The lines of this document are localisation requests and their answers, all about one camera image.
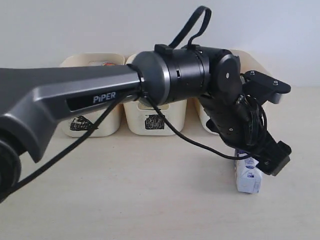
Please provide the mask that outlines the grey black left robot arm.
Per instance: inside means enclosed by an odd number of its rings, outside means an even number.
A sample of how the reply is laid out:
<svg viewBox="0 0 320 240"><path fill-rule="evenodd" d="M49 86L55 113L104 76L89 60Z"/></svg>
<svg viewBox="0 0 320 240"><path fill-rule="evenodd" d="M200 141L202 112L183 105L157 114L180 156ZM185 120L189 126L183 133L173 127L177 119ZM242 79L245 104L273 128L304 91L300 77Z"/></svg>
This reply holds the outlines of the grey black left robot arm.
<svg viewBox="0 0 320 240"><path fill-rule="evenodd" d="M276 176L290 161L289 145L267 130L265 102L277 104L291 87L257 71L241 74L240 58L227 49L199 45L174 49L158 44L139 53L132 63L0 70L0 198L6 199L66 154L20 180L23 153L39 162L59 122L113 108L129 101L157 108L197 98L229 147L257 160L257 167Z"/></svg>

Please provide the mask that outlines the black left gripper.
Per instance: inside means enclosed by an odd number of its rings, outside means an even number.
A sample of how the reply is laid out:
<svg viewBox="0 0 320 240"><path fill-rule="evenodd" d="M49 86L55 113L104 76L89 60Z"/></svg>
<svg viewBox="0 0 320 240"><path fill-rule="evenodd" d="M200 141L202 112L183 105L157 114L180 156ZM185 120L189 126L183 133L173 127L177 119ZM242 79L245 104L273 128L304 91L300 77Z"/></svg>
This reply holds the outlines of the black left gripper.
<svg viewBox="0 0 320 240"><path fill-rule="evenodd" d="M275 141L260 120L211 118L206 126L218 133L227 146L256 159L257 168L266 175L276 176L291 160L292 148L281 140Z"/></svg>

